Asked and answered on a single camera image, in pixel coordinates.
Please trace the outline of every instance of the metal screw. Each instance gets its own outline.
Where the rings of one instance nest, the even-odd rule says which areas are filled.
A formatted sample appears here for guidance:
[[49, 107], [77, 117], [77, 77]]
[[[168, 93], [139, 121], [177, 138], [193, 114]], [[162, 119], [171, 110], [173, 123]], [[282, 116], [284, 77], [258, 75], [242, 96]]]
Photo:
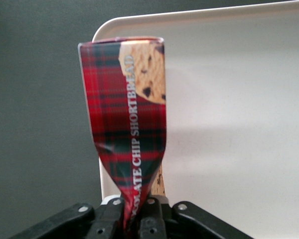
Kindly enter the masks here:
[[120, 199], [117, 199], [117, 200], [115, 200], [114, 202], [113, 202], [113, 205], [118, 205], [118, 204], [121, 204], [121, 200]]
[[89, 208], [88, 208], [87, 206], [82, 206], [82, 207], [79, 208], [78, 211], [79, 211], [80, 213], [82, 213], [82, 212], [87, 211], [88, 209], [89, 209]]
[[187, 206], [185, 204], [179, 204], [177, 207], [178, 207], [178, 209], [180, 209], [182, 211], [187, 209]]
[[153, 198], [148, 199], [148, 204], [154, 204], [154, 203], [155, 203], [155, 200]]

